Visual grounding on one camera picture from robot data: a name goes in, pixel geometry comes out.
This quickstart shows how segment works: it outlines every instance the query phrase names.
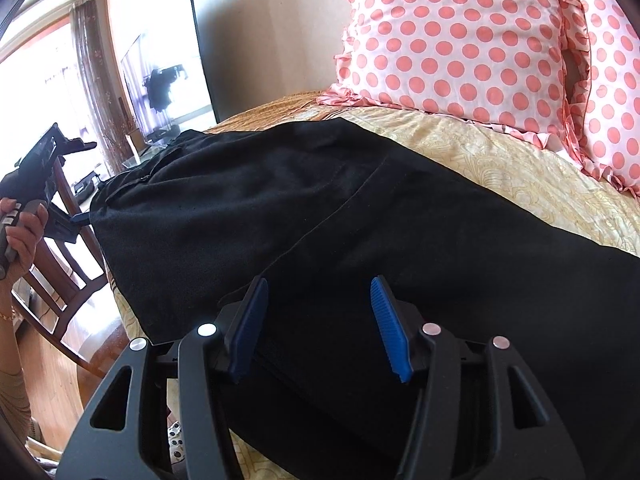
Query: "pillow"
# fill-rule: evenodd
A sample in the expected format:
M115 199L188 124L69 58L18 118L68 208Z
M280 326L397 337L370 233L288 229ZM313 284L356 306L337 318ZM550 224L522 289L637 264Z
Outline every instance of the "pillow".
M571 112L584 167L640 197L640 40L616 0L564 10L566 42L584 81Z
M540 147L558 134L579 160L562 84L558 0L349 1L338 83L319 102L504 124Z

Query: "blue rubber grip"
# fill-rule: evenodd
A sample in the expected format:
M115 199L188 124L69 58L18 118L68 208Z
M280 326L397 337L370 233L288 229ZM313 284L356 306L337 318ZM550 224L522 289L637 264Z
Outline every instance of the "blue rubber grip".
M237 383L249 372L251 359L254 356L255 345L262 329L262 322L269 303L269 285L267 280L260 278L254 290L249 293L244 315L240 320L234 338L228 342L229 369L231 380Z
M385 345L391 369L407 383L413 374L409 354L409 340L402 330L398 315L385 285L379 278L371 281L371 307Z

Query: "woman's hand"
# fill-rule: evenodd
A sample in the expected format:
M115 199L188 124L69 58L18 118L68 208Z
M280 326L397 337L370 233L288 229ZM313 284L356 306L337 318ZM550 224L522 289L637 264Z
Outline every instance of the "woman's hand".
M11 212L15 208L15 200L3 198L0 200L0 211L2 214ZM22 226L6 228L6 240L9 247L14 249L18 255L15 261L9 266L9 271L4 280L0 281L0 294L11 292L14 283L23 277L33 265L33 257L36 253L36 245L44 234L44 226L49 219L47 209L38 206L37 214L20 213Z

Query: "wall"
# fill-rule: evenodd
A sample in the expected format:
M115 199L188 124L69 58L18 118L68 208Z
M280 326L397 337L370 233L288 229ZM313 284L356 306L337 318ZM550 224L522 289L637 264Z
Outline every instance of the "wall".
M107 0L121 59L158 0ZM221 120L335 80L346 0L194 0L203 65Z

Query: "gold bracelet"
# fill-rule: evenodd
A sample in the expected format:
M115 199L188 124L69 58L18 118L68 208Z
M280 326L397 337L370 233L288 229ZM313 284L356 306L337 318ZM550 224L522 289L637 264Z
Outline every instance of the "gold bracelet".
M13 321L15 319L15 309L11 307L10 316L5 316L4 314L0 313L0 319L4 319L5 321Z

